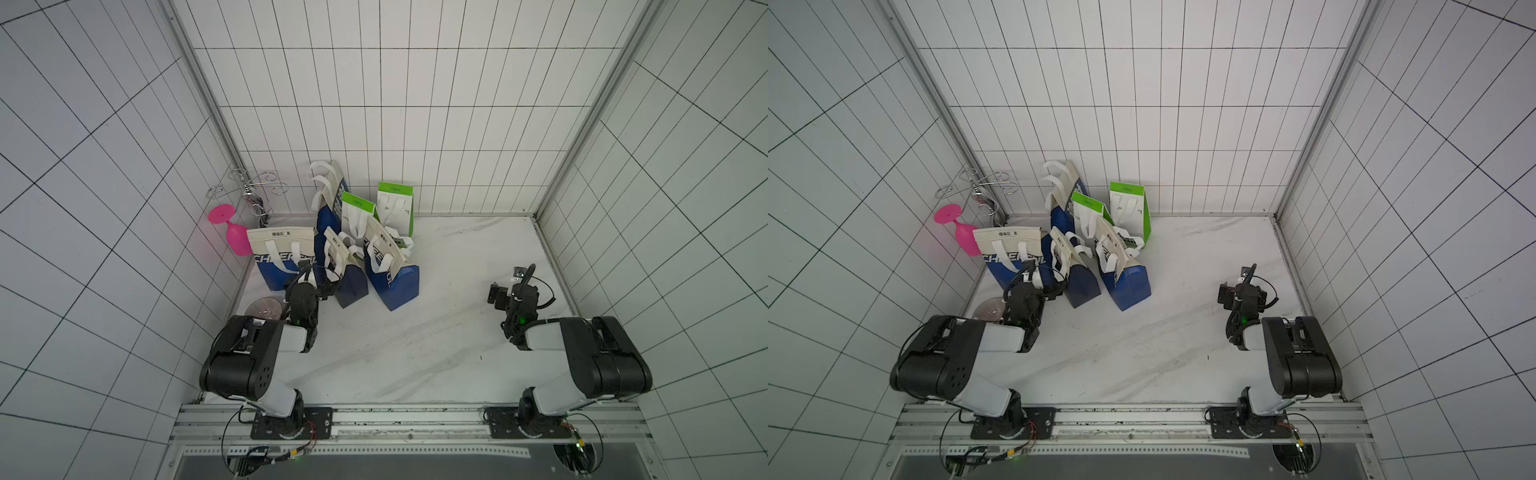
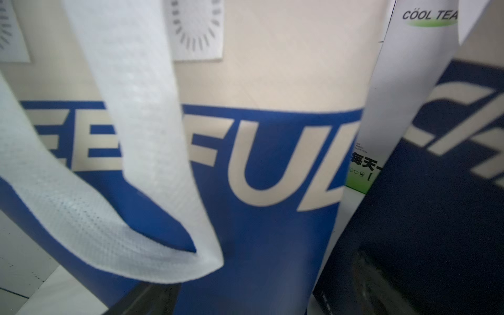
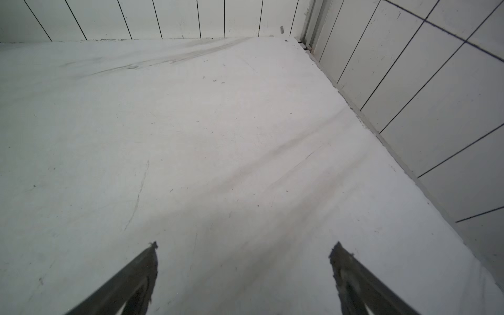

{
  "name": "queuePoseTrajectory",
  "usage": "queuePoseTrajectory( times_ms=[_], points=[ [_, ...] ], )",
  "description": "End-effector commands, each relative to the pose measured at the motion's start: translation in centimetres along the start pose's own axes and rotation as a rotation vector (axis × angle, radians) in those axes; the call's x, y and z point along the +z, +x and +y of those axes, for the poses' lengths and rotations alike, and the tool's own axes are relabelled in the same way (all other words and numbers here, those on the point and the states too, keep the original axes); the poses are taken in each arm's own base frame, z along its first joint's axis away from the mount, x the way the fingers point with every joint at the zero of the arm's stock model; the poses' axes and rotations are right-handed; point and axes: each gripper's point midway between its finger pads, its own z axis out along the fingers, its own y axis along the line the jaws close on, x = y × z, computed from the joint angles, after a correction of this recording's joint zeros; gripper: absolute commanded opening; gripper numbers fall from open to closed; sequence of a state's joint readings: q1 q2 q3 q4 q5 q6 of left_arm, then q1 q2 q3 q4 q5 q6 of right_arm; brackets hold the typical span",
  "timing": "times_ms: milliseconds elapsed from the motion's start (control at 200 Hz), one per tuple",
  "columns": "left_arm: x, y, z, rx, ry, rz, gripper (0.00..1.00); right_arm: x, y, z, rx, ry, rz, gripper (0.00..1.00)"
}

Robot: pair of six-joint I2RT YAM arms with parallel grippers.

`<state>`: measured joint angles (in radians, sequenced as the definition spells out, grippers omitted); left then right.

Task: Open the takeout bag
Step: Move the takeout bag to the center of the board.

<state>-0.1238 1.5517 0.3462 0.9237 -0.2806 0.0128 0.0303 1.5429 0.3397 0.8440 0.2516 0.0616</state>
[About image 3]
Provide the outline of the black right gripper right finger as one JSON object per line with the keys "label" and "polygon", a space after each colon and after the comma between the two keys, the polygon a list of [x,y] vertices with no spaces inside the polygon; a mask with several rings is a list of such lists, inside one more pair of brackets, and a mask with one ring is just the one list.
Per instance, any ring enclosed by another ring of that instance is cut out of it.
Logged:
{"label": "black right gripper right finger", "polygon": [[343,314],[417,314],[337,242],[329,254]]}

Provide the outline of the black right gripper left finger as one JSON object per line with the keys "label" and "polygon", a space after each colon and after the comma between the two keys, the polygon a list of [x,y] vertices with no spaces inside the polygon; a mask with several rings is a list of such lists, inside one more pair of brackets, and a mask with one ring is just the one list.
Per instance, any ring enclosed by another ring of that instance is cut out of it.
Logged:
{"label": "black right gripper left finger", "polygon": [[158,276],[156,242],[68,314],[146,314]]}

